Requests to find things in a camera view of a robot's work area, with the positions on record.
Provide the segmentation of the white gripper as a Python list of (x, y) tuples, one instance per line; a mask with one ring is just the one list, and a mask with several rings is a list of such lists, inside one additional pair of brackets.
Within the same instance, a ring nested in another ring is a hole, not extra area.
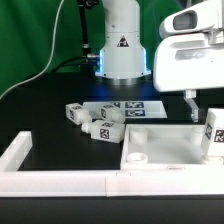
[(199, 120), (197, 89), (224, 87), (224, 0), (202, 2), (168, 16), (154, 58), (160, 92), (184, 91), (191, 119)]

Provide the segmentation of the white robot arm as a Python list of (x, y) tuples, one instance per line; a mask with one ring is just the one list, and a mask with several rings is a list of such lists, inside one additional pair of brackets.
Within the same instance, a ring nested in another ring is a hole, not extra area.
[(140, 43), (137, 1), (102, 2), (106, 41), (96, 76), (115, 85), (132, 85), (152, 77), (160, 92), (182, 91), (192, 109), (192, 120), (198, 121), (196, 91), (224, 87), (224, 0), (189, 3), (164, 19), (152, 69), (147, 68), (146, 50)]

